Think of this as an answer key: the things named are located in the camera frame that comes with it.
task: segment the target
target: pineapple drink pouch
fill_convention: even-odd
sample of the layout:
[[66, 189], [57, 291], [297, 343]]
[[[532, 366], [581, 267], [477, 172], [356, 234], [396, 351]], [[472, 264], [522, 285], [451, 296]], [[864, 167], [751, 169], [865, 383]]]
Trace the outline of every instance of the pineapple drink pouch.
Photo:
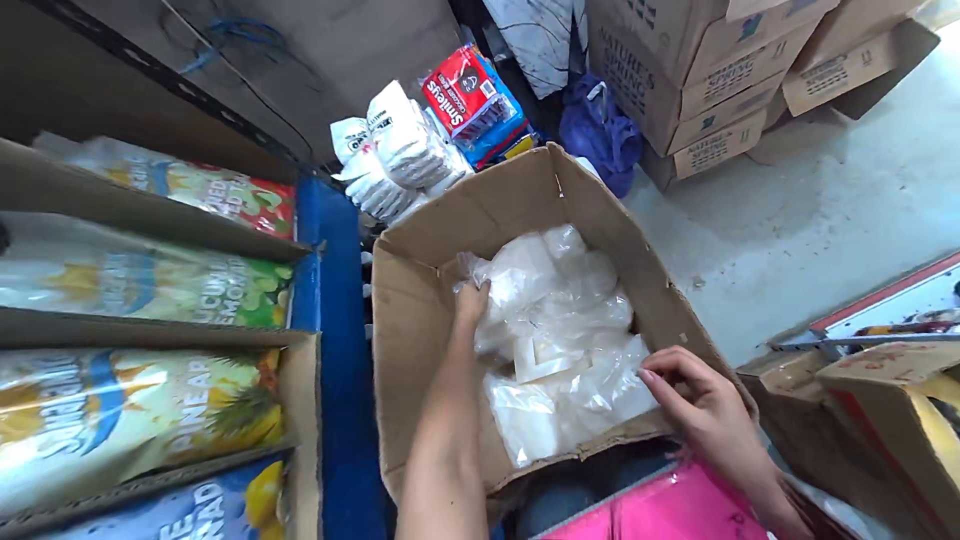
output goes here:
[[276, 513], [282, 472], [281, 461], [264, 458], [38, 539], [282, 540]]
[[272, 236], [294, 239], [296, 190], [291, 185], [178, 160], [105, 136], [78, 143], [44, 133], [34, 147], [118, 184], [180, 201]]
[[0, 306], [285, 328], [292, 269], [49, 213], [3, 212]]
[[279, 442], [279, 350], [0, 353], [0, 515]]

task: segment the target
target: left hand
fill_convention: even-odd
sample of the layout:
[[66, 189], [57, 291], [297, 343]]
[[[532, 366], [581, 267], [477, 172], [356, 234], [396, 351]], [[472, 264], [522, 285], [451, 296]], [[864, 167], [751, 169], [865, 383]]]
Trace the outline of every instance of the left hand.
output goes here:
[[487, 312], [487, 303], [490, 300], [490, 282], [484, 282], [477, 289], [473, 282], [464, 283], [464, 287], [457, 294], [456, 321], [468, 325], [476, 330], [480, 319]]

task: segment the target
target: concrete floor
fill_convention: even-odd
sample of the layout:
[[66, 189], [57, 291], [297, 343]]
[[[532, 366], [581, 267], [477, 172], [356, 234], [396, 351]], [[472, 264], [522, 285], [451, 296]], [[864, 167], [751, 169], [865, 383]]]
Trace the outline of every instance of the concrete floor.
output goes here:
[[960, 23], [861, 120], [820, 108], [624, 204], [731, 366], [960, 249]]

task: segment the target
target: pink clothing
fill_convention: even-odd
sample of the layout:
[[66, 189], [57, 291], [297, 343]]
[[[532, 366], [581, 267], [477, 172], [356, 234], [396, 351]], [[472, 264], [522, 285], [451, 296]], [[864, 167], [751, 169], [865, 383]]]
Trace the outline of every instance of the pink clothing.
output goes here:
[[546, 532], [548, 540], [766, 540], [749, 505], [706, 465], [681, 465]]

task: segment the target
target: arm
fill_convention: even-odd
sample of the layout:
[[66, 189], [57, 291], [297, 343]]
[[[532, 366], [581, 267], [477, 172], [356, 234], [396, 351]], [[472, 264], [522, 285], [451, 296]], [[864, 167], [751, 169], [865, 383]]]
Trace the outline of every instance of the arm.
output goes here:
[[[733, 383], [682, 347], [643, 360], [640, 379], [692, 450], [739, 489], [757, 517], [781, 540], [812, 539], [813, 533], [783, 488], [783, 473], [760, 444], [756, 428]], [[684, 399], [667, 380], [683, 381]]]
[[467, 283], [457, 295], [446, 355], [427, 390], [407, 459], [397, 540], [488, 537], [479, 457], [482, 368], [473, 333], [489, 292], [488, 282], [480, 290]]

